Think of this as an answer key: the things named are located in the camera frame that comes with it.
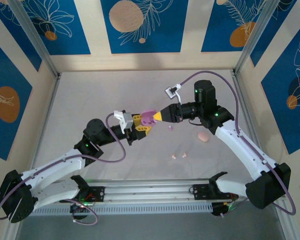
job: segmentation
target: gray floor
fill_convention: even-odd
[[[70,216],[26,218],[17,240],[282,240],[273,206],[260,210],[243,203],[224,219],[210,213],[101,215],[95,226]]]

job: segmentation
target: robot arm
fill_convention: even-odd
[[[114,117],[119,119],[119,125],[110,129],[119,140],[127,139],[129,145],[146,137],[151,130],[151,126],[141,125],[140,114],[115,111]],[[21,174],[16,170],[9,172],[0,187],[0,203],[15,186],[28,179],[2,205],[10,222],[17,223],[33,210],[63,199],[86,198],[94,189],[82,177],[72,176],[71,179],[54,182],[95,162],[89,157],[99,158],[103,154],[100,146],[115,141],[104,123],[93,119],[83,131],[82,140],[66,154]]]
[[[173,98],[180,88],[168,88],[168,96]],[[171,104],[153,117],[157,121],[179,123],[185,119],[199,118],[202,126],[222,140],[239,158],[248,170],[253,181],[247,182],[240,176],[221,172],[213,177],[214,188],[221,193],[234,193],[248,197],[259,209],[277,200],[285,194],[279,181],[266,166],[275,170],[286,188],[289,186],[291,170],[285,163],[277,164],[267,156],[236,124],[234,117],[227,109],[217,105],[216,89],[208,80],[200,80],[194,84],[195,102]]]

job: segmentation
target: pink object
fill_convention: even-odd
[[[210,139],[210,135],[206,133],[205,131],[198,132],[198,139],[200,139],[202,142],[206,143]]]
[[[141,113],[141,124],[142,126],[152,127],[156,124],[154,115],[157,113],[155,109],[149,109]]]

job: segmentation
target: cable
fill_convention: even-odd
[[[231,84],[228,82],[227,79],[225,79],[223,76],[221,76],[220,74],[214,72],[214,71],[209,71],[209,70],[202,70],[202,71],[198,71],[194,74],[192,74],[191,76],[189,76],[186,80],[184,80],[183,82],[180,83],[180,85],[182,86],[183,84],[185,84],[187,81],[189,81],[190,79],[192,79],[194,76],[199,75],[199,74],[213,74],[218,76],[219,78],[221,78],[230,88],[233,96],[234,96],[234,100],[235,100],[235,129],[238,135],[240,135],[240,129],[239,129],[239,101],[238,101],[238,97],[237,94],[234,90],[234,88],[231,86]],[[252,146],[252,144],[242,135],[240,135],[240,138],[244,141],[244,143],[260,158],[261,161],[265,160],[265,158],[261,155],[261,153],[254,148],[254,146]],[[286,194],[287,198],[289,199],[289,202],[291,204],[292,207],[292,211],[288,211],[284,208],[282,208],[281,206],[275,204],[273,202],[273,204],[279,208],[280,210],[284,211],[286,214],[289,215],[295,215],[296,214],[296,206],[294,203],[294,200],[292,199],[287,187],[285,186],[284,182],[281,180],[281,178],[279,177],[279,175],[276,173],[276,171],[270,166],[270,164],[268,164],[267,162],[265,163],[265,165],[269,168],[269,170],[274,174],[275,178],[278,180],[279,184],[281,185],[282,189],[284,190],[284,193]]]
[[[193,186],[189,187],[188,192],[193,195],[194,194],[194,187]]]
[[[78,205],[82,206],[83,208],[89,210],[95,216],[95,221],[94,222],[86,223],[86,222],[81,222],[81,221],[76,220],[75,219],[75,212],[73,212],[71,217],[72,217],[72,220],[73,220],[74,223],[77,223],[77,224],[80,224],[80,225],[85,225],[85,226],[92,226],[92,225],[95,225],[95,224],[98,223],[98,220],[99,220],[98,215],[90,207],[84,205],[82,202],[79,202],[79,201],[76,201],[76,200],[73,200],[73,199],[65,199],[65,201],[68,201],[68,202],[71,202],[71,203],[74,203],[74,204],[78,204]]]
[[[191,125],[194,125],[194,126],[202,126],[202,124],[190,122],[190,119],[188,120],[188,122],[189,122]]]
[[[115,160],[115,161],[108,161],[108,160],[103,160],[103,159],[99,159],[97,157],[93,157],[93,156],[89,156],[89,155],[85,155],[85,154],[77,154],[77,155],[72,155],[72,156],[68,156],[66,157],[65,159],[60,159],[58,161],[55,161],[47,166],[45,166],[44,168],[36,171],[35,173],[33,173],[33,176],[28,176],[26,177],[24,180],[22,180],[21,182],[19,182],[11,191],[9,191],[5,196],[4,198],[2,199],[2,201],[0,202],[0,209],[2,208],[2,206],[5,204],[5,202],[7,201],[7,199],[24,183],[26,183],[27,181],[29,181],[31,178],[39,175],[40,173],[44,172],[45,170],[47,169],[50,169],[52,168],[53,166],[61,163],[61,162],[64,162],[64,161],[67,161],[69,159],[74,159],[74,158],[87,158],[87,159],[92,159],[92,160],[95,160],[95,161],[100,161],[100,162],[104,162],[104,163],[119,163],[121,161],[123,161],[125,158],[126,158],[126,150],[124,148],[124,146],[122,145],[122,143],[120,142],[120,140],[117,138],[117,136],[115,135],[115,133],[112,131],[112,129],[110,128],[109,126],[109,118],[111,116],[113,116],[114,114],[113,113],[110,113],[106,118],[105,118],[105,125],[106,125],[106,128],[108,129],[108,131],[110,132],[110,134],[112,135],[112,137],[118,142],[118,144],[120,145],[122,151],[123,151],[123,156],[122,158],[120,158],[119,160]],[[81,202],[78,202],[78,201],[75,201],[75,200],[72,200],[72,199],[66,199],[67,201],[69,202],[72,202],[72,203],[78,203],[80,204],[81,206],[84,206],[83,203]],[[94,223],[83,223],[83,222],[78,222],[76,221],[76,223],[78,224],[82,224],[82,225],[94,225],[98,222],[98,216],[97,214],[90,208],[88,208],[87,206],[85,206],[86,209],[88,209],[90,212],[93,213],[93,215],[96,216],[96,221]],[[0,220],[4,220],[4,219],[7,219],[10,217],[10,214],[8,216],[4,216],[4,217],[0,217]]]

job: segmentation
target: pink ball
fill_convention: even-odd
[[[200,139],[202,142],[206,143],[208,142],[210,138],[210,135],[206,133],[205,131],[198,132],[198,139]]]

